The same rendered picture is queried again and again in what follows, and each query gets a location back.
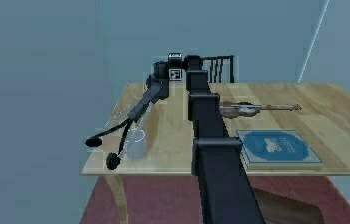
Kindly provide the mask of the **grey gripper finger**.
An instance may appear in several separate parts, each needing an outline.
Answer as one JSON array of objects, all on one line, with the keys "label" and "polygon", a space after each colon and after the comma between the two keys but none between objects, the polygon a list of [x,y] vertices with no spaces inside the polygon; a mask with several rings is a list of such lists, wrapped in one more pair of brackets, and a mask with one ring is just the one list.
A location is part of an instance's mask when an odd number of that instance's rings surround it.
[{"label": "grey gripper finger", "polygon": [[108,170],[115,170],[120,162],[121,162],[121,156],[122,156],[122,151],[124,149],[124,145],[125,145],[125,141],[126,141],[126,137],[128,134],[128,131],[132,125],[133,121],[132,120],[128,120],[124,130],[123,130],[123,134],[122,134],[122,138],[121,141],[119,143],[119,149],[118,152],[110,152],[106,158],[106,167]]},{"label": "grey gripper finger", "polygon": [[130,118],[127,118],[126,120],[124,120],[122,123],[114,126],[114,127],[111,127],[101,133],[98,133],[94,136],[91,136],[89,137],[86,141],[85,141],[85,145],[88,146],[88,147],[92,147],[92,148],[95,148],[95,147],[99,147],[102,145],[102,137],[108,135],[108,134],[111,134],[123,127],[126,127],[128,125],[130,125],[132,123],[132,120]]}]

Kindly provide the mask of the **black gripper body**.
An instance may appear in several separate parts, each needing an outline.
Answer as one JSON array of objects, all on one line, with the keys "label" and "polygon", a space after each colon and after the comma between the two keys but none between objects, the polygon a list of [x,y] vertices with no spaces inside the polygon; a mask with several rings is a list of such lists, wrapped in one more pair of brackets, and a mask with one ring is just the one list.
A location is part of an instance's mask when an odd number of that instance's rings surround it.
[{"label": "black gripper body", "polygon": [[150,104],[155,104],[158,100],[169,97],[169,69],[168,63],[164,61],[153,64],[154,72],[146,80],[148,89],[142,98],[127,114],[128,118],[137,122],[146,112]]}]

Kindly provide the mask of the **pale blue mug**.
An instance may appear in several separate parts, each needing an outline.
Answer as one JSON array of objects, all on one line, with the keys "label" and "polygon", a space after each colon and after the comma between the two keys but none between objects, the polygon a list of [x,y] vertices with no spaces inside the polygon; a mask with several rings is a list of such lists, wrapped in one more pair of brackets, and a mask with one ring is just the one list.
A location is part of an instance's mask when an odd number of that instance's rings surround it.
[{"label": "pale blue mug", "polygon": [[141,129],[130,129],[126,136],[124,149],[128,158],[142,158],[146,153],[145,132]]}]

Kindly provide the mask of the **light wooden table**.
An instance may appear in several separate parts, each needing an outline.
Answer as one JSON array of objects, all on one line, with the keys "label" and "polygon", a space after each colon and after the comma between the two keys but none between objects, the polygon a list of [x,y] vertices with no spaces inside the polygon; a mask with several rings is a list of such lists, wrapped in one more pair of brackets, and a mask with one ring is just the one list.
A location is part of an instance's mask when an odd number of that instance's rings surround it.
[{"label": "light wooden table", "polygon": [[[254,118],[228,120],[230,132],[238,129],[294,129],[321,157],[324,166],[317,172],[302,169],[250,171],[253,176],[350,176],[350,93],[328,83],[228,83],[214,84],[212,90],[225,101],[249,101],[263,104],[296,103],[302,109],[296,112],[264,111]],[[175,83],[170,96],[154,105],[143,126],[147,152],[138,160],[124,159],[115,171],[105,167],[107,153],[117,149],[120,133],[105,138],[101,148],[89,156],[82,172],[104,178],[113,194],[119,224],[129,224],[128,205],[122,179],[127,176],[192,176],[191,153],[193,130],[187,119],[187,92],[181,83]],[[312,204],[289,197],[308,217],[319,215]]]}]

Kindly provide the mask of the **black slatted chair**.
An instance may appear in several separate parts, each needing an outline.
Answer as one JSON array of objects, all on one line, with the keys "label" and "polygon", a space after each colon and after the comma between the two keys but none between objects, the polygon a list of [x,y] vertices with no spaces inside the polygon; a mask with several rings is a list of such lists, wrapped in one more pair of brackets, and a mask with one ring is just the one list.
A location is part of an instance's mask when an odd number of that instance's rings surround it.
[{"label": "black slatted chair", "polygon": [[210,83],[221,83],[223,81],[223,67],[224,62],[227,61],[229,64],[229,75],[228,82],[234,83],[234,56],[233,55],[225,55],[225,56],[208,56],[203,57],[202,62],[208,62],[208,74],[209,74],[209,82]]}]

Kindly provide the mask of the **dark red rug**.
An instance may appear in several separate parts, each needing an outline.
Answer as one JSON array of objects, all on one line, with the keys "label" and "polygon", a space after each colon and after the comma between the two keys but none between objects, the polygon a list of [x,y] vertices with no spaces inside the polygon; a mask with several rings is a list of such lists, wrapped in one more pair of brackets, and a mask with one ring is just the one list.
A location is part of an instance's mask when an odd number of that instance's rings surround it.
[{"label": "dark red rug", "polygon": [[[122,179],[129,224],[203,224],[198,182],[192,176]],[[253,176],[251,185],[317,206],[325,224],[350,224],[350,204],[327,177]],[[113,194],[100,177],[79,224],[119,224]]]}]

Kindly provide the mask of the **brown violin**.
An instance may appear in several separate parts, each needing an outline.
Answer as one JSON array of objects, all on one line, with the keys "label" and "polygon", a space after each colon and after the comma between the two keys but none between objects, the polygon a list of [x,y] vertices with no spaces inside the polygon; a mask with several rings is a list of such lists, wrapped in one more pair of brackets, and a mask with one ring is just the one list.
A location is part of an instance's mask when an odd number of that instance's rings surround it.
[{"label": "brown violin", "polygon": [[299,104],[267,104],[256,105],[249,102],[221,102],[220,113],[224,118],[254,117],[261,111],[294,111],[301,110]]}]

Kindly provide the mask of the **blue book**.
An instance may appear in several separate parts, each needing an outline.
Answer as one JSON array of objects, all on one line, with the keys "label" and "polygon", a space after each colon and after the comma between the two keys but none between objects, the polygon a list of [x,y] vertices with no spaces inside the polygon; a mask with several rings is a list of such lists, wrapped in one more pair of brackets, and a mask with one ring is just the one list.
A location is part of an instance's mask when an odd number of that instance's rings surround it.
[{"label": "blue book", "polygon": [[295,130],[237,130],[247,170],[320,170],[321,158]]}]

